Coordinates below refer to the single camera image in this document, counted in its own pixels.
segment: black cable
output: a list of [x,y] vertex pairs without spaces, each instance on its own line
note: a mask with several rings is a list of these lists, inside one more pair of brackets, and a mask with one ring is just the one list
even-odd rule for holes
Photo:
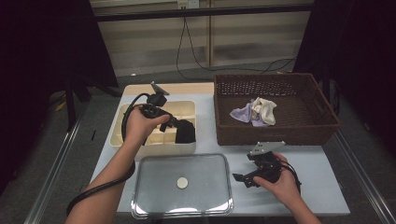
[[122,118],[122,124],[121,124],[121,135],[122,135],[122,140],[125,139],[125,134],[126,134],[126,123],[128,121],[129,115],[131,114],[131,112],[134,110],[134,103],[136,103],[136,101],[141,97],[141,96],[147,96],[149,97],[149,95],[147,93],[140,93],[138,94],[134,100],[131,102],[131,104],[128,106],[128,108],[126,109],[125,113],[124,113],[124,117]]
[[288,163],[288,162],[286,162],[286,161],[280,161],[280,162],[284,162],[284,163],[287,164],[287,165],[281,164],[281,166],[282,166],[283,168],[289,170],[289,171],[293,174],[293,176],[294,176],[294,181],[295,181],[295,183],[296,183],[297,190],[298,190],[298,191],[300,192],[300,194],[301,194],[301,182],[300,182],[300,180],[299,180],[299,178],[298,178],[298,176],[297,176],[296,170],[294,169],[294,167],[292,167],[292,166],[290,165],[290,163]]
[[[133,101],[131,102],[131,104],[128,106],[128,108],[127,108],[127,110],[126,110],[126,112],[125,112],[125,114],[124,114],[124,117],[123,117],[123,119],[122,119],[122,125],[121,125],[122,140],[125,139],[126,124],[127,124],[127,121],[128,121],[128,118],[129,118],[131,112],[134,110],[134,107],[135,107],[134,103],[136,103],[136,101],[137,101],[141,96],[143,96],[143,95],[149,97],[149,95],[148,95],[147,93],[140,93],[139,95],[137,95],[136,98],[134,98],[134,100],[133,100]],[[98,191],[101,191],[101,190],[104,190],[104,189],[111,188],[111,187],[113,187],[113,186],[116,186],[116,185],[118,185],[118,184],[120,184],[120,183],[126,181],[127,179],[129,179],[129,178],[134,174],[134,170],[135,170],[135,163],[132,164],[131,170],[129,170],[129,172],[128,172],[126,175],[122,176],[121,178],[112,180],[112,181],[107,182],[107,183],[105,183],[105,184],[99,185],[99,186],[97,186],[97,187],[95,187],[95,188],[93,188],[93,189],[89,189],[89,190],[87,190],[87,191],[85,191],[85,192],[80,193],[80,194],[79,194],[76,198],[74,198],[74,199],[72,200],[72,202],[70,202],[70,204],[67,206],[66,215],[69,216],[69,214],[70,214],[70,212],[72,211],[73,207],[74,207],[77,203],[79,203],[79,202],[81,202],[82,200],[84,200],[84,199],[90,197],[90,196],[93,195],[94,193],[97,193]]]
[[80,193],[76,198],[73,199],[72,202],[70,202],[70,204],[67,206],[67,210],[66,210],[66,215],[69,216],[70,212],[72,211],[73,207],[81,202],[82,200],[90,197],[91,195],[93,195],[94,193],[97,193],[98,191],[104,190],[104,189],[108,189],[110,187],[116,186],[124,181],[126,181],[127,179],[129,179],[133,174],[134,174],[134,170],[135,170],[135,163],[132,164],[131,170],[129,170],[129,172],[124,175],[123,177],[119,178],[119,179],[115,179],[113,181],[107,182],[103,185],[99,185],[93,189],[89,189],[85,192]]
[[[203,67],[203,66],[198,62],[198,60],[197,60],[197,58],[196,58],[195,51],[194,51],[194,47],[193,47],[192,40],[191,40],[191,34],[190,34],[189,25],[187,24],[186,18],[184,18],[183,30],[182,30],[182,32],[181,32],[180,42],[179,42],[178,49],[177,49],[177,61],[176,61],[176,65],[177,65],[177,71],[178,71],[178,73],[179,73],[182,77],[184,77],[184,78],[186,78],[186,79],[212,80],[212,79],[209,79],[209,78],[190,78],[190,77],[185,77],[185,76],[183,76],[183,74],[182,74],[181,71],[179,70],[179,68],[178,68],[178,58],[179,58],[181,43],[182,43],[182,41],[183,41],[184,31],[186,30],[186,28],[187,28],[187,33],[188,33],[189,40],[190,40],[191,52],[192,52],[192,55],[193,55],[193,57],[194,57],[194,60],[195,60],[195,62],[196,62],[202,69],[205,69],[206,71],[218,72],[218,71],[226,71],[226,70],[242,70],[242,71],[260,72],[260,74],[263,74],[263,73],[266,73],[266,72],[273,72],[273,71],[282,69],[282,68],[286,67],[289,63],[291,63],[292,61],[294,61],[294,60],[297,58],[297,56],[296,56],[296,57],[293,57],[293,58],[291,58],[291,59],[279,59],[279,60],[273,61],[273,62],[271,62],[270,65],[269,65],[266,69],[264,69],[264,70],[262,70],[262,69],[252,69],[252,68],[238,68],[238,67],[229,67],[229,68],[207,68],[207,67]],[[282,65],[281,67],[278,67],[278,68],[276,68],[276,69],[270,69],[271,66],[272,66],[274,63],[277,63],[277,62],[280,62],[280,61],[285,61],[285,60],[288,60],[288,62],[287,62],[286,64],[284,64],[284,65]]]

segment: black backdrop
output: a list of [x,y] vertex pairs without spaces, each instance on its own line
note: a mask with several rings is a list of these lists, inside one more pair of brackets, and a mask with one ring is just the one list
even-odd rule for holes
[[79,19],[92,16],[88,0],[0,1],[0,192],[31,150],[51,94],[67,80],[75,92],[87,79],[118,86],[98,24]]
[[310,15],[294,72],[334,79],[361,121],[396,156],[395,1],[315,4],[321,7]]

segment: forearm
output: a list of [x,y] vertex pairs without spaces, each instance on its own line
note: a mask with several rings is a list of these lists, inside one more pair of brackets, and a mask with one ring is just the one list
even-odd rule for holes
[[294,216],[294,219],[299,224],[317,224],[320,223],[319,219],[312,213],[303,199],[296,199],[290,205],[287,205],[287,208],[291,211]]
[[[134,163],[134,157],[143,138],[129,138],[119,148],[103,171],[85,189],[89,190],[125,176]],[[77,203],[71,211],[67,223],[111,223],[120,202],[125,183],[94,193]]]

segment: white cloth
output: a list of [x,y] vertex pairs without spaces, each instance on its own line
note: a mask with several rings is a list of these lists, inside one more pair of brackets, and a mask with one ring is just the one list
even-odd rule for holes
[[274,108],[276,104],[272,101],[257,97],[251,106],[251,118],[257,119],[261,116],[262,121],[269,125],[275,125]]

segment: brown basket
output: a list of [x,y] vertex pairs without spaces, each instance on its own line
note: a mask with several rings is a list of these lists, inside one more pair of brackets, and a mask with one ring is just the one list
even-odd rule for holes
[[[276,125],[253,127],[230,116],[231,111],[257,97],[276,103]],[[310,74],[216,75],[214,103],[221,146],[280,141],[288,145],[323,145],[340,127]]]

